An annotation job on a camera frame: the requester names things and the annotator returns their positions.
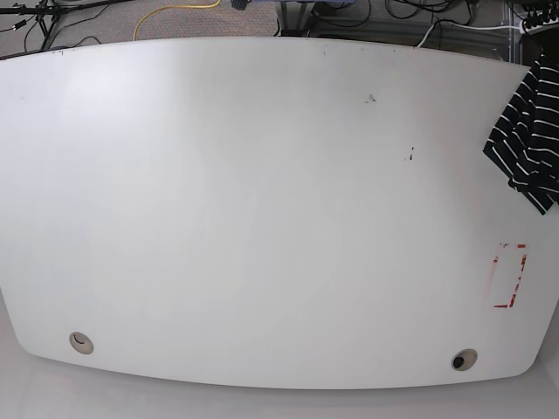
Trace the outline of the navy white striped T-shirt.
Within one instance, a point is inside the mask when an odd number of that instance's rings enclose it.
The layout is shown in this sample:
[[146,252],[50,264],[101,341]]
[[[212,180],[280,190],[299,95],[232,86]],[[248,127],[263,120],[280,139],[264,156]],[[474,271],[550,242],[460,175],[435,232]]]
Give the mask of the navy white striped T-shirt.
[[484,154],[542,215],[558,203],[558,62],[541,54],[504,108]]

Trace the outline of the red tape rectangle marking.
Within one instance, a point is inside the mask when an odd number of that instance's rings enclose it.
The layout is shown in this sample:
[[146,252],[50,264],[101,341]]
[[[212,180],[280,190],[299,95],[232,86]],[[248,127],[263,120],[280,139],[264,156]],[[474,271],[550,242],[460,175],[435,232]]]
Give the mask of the red tape rectangle marking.
[[528,257],[527,244],[499,244],[490,275],[489,305],[511,308],[518,294]]

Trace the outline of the right table grommet hole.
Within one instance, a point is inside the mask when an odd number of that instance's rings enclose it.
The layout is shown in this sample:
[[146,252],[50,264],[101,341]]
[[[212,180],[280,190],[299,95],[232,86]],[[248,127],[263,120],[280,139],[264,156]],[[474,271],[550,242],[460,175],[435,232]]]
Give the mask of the right table grommet hole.
[[452,369],[459,372],[464,372],[470,369],[477,361],[478,353],[476,350],[467,348],[461,350],[452,357]]

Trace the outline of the table grommet hole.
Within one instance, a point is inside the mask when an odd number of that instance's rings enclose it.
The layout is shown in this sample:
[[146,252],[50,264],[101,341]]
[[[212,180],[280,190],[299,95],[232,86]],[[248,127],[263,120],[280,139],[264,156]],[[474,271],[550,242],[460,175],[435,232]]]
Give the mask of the table grommet hole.
[[464,372],[470,369],[477,361],[478,353],[476,350],[467,348],[461,350],[452,357],[452,369],[459,372]]
[[69,342],[72,348],[80,354],[89,355],[94,350],[93,342],[83,333],[70,333]]

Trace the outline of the left table grommet hole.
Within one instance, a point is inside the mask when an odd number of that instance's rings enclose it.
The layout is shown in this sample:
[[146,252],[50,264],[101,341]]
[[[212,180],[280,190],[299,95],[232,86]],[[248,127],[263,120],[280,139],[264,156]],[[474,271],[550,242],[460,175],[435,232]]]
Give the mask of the left table grommet hole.
[[83,333],[70,333],[69,342],[72,348],[80,354],[89,355],[94,350],[93,342]]

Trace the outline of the white power strip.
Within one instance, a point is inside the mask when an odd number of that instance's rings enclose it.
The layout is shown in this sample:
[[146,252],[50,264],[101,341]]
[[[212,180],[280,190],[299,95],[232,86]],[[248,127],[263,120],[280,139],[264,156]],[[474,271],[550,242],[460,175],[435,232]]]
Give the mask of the white power strip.
[[534,35],[542,31],[556,29],[558,27],[558,12],[556,10],[545,10],[541,14],[526,16],[520,23],[521,34]]

